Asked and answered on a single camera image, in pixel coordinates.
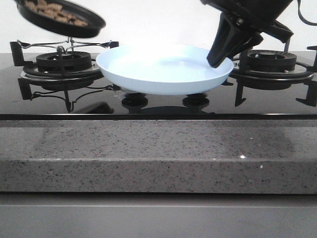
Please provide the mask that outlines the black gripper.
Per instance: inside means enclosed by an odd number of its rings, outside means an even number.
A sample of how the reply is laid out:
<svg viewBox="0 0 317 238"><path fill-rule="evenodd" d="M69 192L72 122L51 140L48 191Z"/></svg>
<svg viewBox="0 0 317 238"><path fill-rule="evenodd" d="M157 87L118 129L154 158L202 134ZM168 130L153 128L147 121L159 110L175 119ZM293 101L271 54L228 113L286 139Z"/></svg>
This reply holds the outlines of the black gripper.
<svg viewBox="0 0 317 238"><path fill-rule="evenodd" d="M290 0L203 0L223 13L220 15L215 40L207 55L212 67L219 67L225 58L232 58L244 50L250 49L263 41L259 32L285 43L293 32L277 21L280 14L289 6ZM236 16L249 25L237 25Z"/></svg>

